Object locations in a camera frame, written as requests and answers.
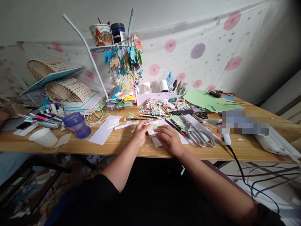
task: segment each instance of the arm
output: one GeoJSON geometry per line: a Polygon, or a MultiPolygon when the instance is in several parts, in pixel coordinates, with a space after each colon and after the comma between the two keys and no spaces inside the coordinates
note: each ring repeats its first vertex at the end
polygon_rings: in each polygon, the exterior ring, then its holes
{"type": "Polygon", "coordinates": [[[145,133],[151,127],[150,124],[145,126],[147,122],[150,120],[142,120],[136,126],[132,139],[125,149],[100,173],[105,175],[119,192],[124,189],[138,150],[145,142],[145,133]]]}
{"type": "Polygon", "coordinates": [[[252,225],[256,221],[257,205],[184,148],[174,129],[164,125],[155,132],[163,147],[182,163],[215,209],[239,225],[252,225]]]}

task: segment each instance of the forearm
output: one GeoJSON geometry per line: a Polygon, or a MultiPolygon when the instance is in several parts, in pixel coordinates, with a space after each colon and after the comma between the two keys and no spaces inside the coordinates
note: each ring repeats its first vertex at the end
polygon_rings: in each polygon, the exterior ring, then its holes
{"type": "Polygon", "coordinates": [[[256,220],[257,206],[245,194],[214,172],[187,149],[178,157],[209,202],[240,225],[256,220]]]}
{"type": "Polygon", "coordinates": [[[125,149],[103,170],[100,174],[105,175],[122,192],[128,180],[139,146],[130,141],[125,149]]]}

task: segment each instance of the silver scissors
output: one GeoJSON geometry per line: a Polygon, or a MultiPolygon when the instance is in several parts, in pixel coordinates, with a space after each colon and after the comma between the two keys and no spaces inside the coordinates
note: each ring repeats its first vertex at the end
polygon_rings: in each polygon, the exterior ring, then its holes
{"type": "Polygon", "coordinates": [[[193,143],[195,143],[196,145],[202,148],[206,147],[206,144],[212,147],[216,146],[216,142],[214,138],[211,136],[211,134],[209,134],[207,131],[203,129],[198,129],[194,127],[194,125],[183,114],[181,115],[185,119],[186,123],[188,123],[189,125],[187,134],[188,134],[188,138],[192,140],[193,143]]]}

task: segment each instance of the wall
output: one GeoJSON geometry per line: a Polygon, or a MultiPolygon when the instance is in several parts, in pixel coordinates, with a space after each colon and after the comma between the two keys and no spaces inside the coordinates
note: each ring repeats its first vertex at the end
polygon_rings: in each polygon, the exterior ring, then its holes
{"type": "MultiPolygon", "coordinates": [[[[0,37],[0,45],[25,42],[19,48],[0,49],[0,76],[6,82],[1,84],[3,88],[14,83],[31,85],[25,62],[37,58],[57,59],[69,67],[85,65],[77,76],[101,90],[83,43],[61,17],[63,13],[93,46],[88,27],[97,23],[97,17],[102,22],[124,22],[127,30],[134,7],[132,31],[138,32],[144,43],[144,81],[160,79],[171,70],[174,77],[188,83],[189,89],[222,89],[252,103],[267,98],[291,76],[285,71],[297,64],[301,50],[293,6],[284,0],[191,0],[185,4],[179,0],[88,0],[85,4],[71,0],[5,0],[2,5],[0,19],[6,23],[0,25],[5,34],[0,37]],[[229,24],[234,12],[236,21],[229,24]],[[16,62],[20,56],[26,58],[16,62]]],[[[110,90],[109,68],[103,65],[102,54],[93,57],[110,90]]]]}

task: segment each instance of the jar lid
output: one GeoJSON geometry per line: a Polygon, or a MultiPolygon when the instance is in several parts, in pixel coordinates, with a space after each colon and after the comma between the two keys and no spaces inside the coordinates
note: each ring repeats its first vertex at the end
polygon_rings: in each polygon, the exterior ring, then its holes
{"type": "Polygon", "coordinates": [[[115,28],[123,28],[124,29],[124,24],[122,24],[122,23],[112,24],[111,29],[115,29],[115,28]]]}

